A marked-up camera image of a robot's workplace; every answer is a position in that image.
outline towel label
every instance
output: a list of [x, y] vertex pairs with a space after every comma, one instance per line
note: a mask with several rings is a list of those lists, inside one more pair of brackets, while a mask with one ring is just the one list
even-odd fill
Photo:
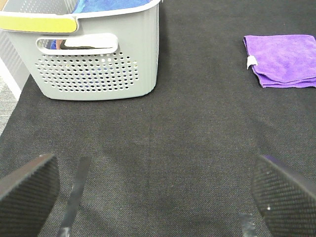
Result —
[[247, 58], [247, 70], [249, 69], [250, 65], [258, 65], [258, 62], [255, 56], [250, 55]]

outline dark gray carpet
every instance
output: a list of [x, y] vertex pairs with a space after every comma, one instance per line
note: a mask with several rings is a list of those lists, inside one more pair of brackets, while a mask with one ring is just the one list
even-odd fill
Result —
[[79, 157], [93, 156], [75, 237], [238, 237], [258, 154], [316, 180], [314, 88], [260, 88], [244, 35], [316, 35], [314, 0], [165, 0], [158, 82], [147, 96], [45, 98], [30, 78], [0, 138], [3, 177], [42, 153], [61, 193], [42, 237], [58, 231]]

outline folded purple towel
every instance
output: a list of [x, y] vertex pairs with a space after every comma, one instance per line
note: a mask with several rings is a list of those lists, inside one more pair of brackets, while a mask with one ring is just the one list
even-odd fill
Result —
[[244, 44], [262, 87], [316, 87], [314, 36], [245, 36]]

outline laundry basket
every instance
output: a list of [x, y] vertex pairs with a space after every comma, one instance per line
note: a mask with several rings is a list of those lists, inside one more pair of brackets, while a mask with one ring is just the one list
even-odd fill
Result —
[[[160, 0], [134, 8], [71, 14], [76, 2], [0, 2], [0, 29], [7, 30], [43, 94], [60, 100], [109, 100], [152, 91], [158, 68]], [[106, 46], [50, 48], [53, 40], [82, 39], [102, 39]]]

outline blue cloth in basket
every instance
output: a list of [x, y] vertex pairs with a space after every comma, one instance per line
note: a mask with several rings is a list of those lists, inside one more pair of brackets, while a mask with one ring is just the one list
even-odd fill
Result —
[[[73, 13], [133, 8], [145, 5], [150, 1], [151, 0], [78, 0]], [[55, 40], [51, 42], [50, 49], [56, 49]]]

